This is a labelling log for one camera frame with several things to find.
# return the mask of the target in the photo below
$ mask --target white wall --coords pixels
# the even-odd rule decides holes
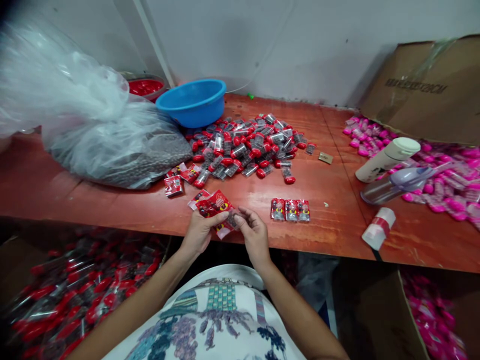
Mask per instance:
[[[143,0],[174,78],[260,97],[355,107],[397,43],[480,33],[479,0]],[[55,25],[118,70],[162,75],[132,0],[41,0]],[[262,59],[293,10],[268,59]]]

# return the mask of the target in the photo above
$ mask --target blue plastic basin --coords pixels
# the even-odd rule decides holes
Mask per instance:
[[[187,82],[162,94],[156,107],[186,128],[201,128],[217,121],[224,113],[227,86],[221,80]]]

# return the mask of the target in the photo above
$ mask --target white bottle cap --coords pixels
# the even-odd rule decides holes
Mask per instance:
[[[380,247],[387,238],[395,219],[395,213],[391,209],[388,207],[382,207],[375,215],[372,223],[368,225],[361,238],[370,245],[372,249],[377,251],[380,250]]]
[[[403,161],[420,151],[420,144],[408,137],[397,137],[383,151],[392,159]]]

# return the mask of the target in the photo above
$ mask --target woman's right hand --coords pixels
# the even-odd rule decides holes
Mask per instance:
[[[240,215],[235,215],[236,223],[245,238],[245,247],[251,264],[260,273],[263,268],[272,265],[267,225],[255,211],[243,206],[239,206],[238,209],[246,216],[246,220]]]

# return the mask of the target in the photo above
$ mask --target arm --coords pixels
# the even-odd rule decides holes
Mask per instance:
[[[195,259],[207,248],[212,238],[210,228],[220,224],[227,216],[227,212],[222,212],[203,218],[198,210],[194,211],[180,249],[136,293],[102,321],[67,359],[103,358],[162,309]]]
[[[235,220],[245,238],[248,256],[265,283],[291,339],[309,360],[348,359],[324,321],[273,264],[265,223],[254,211],[244,207],[239,209],[247,216],[247,221],[241,216],[236,216]]]

